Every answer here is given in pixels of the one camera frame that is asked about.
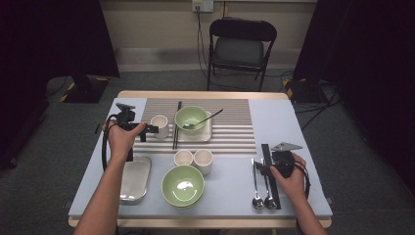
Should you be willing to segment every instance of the human arm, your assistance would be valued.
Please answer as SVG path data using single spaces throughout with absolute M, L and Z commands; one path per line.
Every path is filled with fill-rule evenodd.
M 305 166 L 305 160 L 293 153 L 294 160 Z M 290 199 L 296 210 L 300 228 L 305 234 L 327 234 L 321 223 L 318 221 L 304 194 L 304 175 L 297 167 L 292 175 L 284 178 L 277 168 L 270 167 L 275 179 L 280 183 L 284 193 Z
M 125 161 L 135 137 L 145 127 L 146 123 L 141 122 L 134 129 L 126 131 L 113 121 L 110 122 L 108 141 L 111 158 L 73 234 L 115 234 Z

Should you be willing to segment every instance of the metal tray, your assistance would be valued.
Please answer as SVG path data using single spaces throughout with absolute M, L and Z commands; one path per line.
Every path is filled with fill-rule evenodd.
M 119 194 L 121 201 L 138 202 L 146 195 L 151 168 L 152 161 L 147 157 L 134 157 L 133 162 L 125 163 Z

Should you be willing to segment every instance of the spoon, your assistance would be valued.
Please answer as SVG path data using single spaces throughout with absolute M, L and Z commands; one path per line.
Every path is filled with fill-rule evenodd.
M 269 195 L 268 178 L 266 177 L 265 174 L 263 175 L 263 178 L 265 179 L 266 194 L 268 195 L 264 201 L 265 207 L 268 209 L 276 209 L 277 204 L 275 203 L 274 198 L 271 195 Z
M 256 186 L 256 174 L 255 174 L 255 164 L 254 159 L 251 159 L 253 165 L 253 174 L 254 174 L 254 186 L 255 186 L 255 197 L 253 198 L 253 206 L 255 209 L 263 209 L 263 201 L 258 195 L 258 190 Z
M 194 129 L 194 128 L 195 128 L 195 126 L 197 126 L 198 124 L 200 124 L 200 123 L 202 123 L 202 122 L 204 122 L 204 121 L 207 121 L 207 120 L 209 120 L 209 119 L 211 119 L 211 118 L 215 117 L 216 115 L 220 114 L 222 111 L 223 111 L 223 109 L 221 109 L 220 111 L 218 111 L 216 114 L 214 114 L 214 115 L 212 115 L 212 116 L 210 116 L 210 117 L 208 117 L 208 118 L 206 118 L 206 119 L 204 119 L 204 120 L 199 121 L 199 122 L 198 122 L 198 123 L 196 123 L 196 124 L 184 124 L 184 125 L 183 125 L 183 128 L 184 128 L 184 129 Z

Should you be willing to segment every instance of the white cup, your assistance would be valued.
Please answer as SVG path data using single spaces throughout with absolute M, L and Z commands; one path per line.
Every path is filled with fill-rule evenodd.
M 213 154 L 211 151 L 206 149 L 198 150 L 193 160 L 195 167 L 201 172 L 202 175 L 209 174 L 213 165 Z
M 193 165 L 193 154 L 188 150 L 179 150 L 174 155 L 176 165 Z
M 156 138 L 164 139 L 170 133 L 170 129 L 168 127 L 168 119 L 165 116 L 155 116 L 150 120 L 151 125 L 155 125 L 159 127 L 159 133 L 155 133 Z

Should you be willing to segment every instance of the green bowl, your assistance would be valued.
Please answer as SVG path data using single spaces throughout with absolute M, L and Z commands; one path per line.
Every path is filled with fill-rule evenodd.
M 180 109 L 175 117 L 175 123 L 185 133 L 194 134 L 202 132 L 202 129 L 207 124 L 206 121 L 195 126 L 194 129 L 183 128 L 185 124 L 197 124 L 198 122 L 208 118 L 207 112 L 199 106 L 186 106 Z
M 178 208 L 195 204 L 201 198 L 204 188 L 204 177 L 191 165 L 180 165 L 171 169 L 161 184 L 165 200 Z

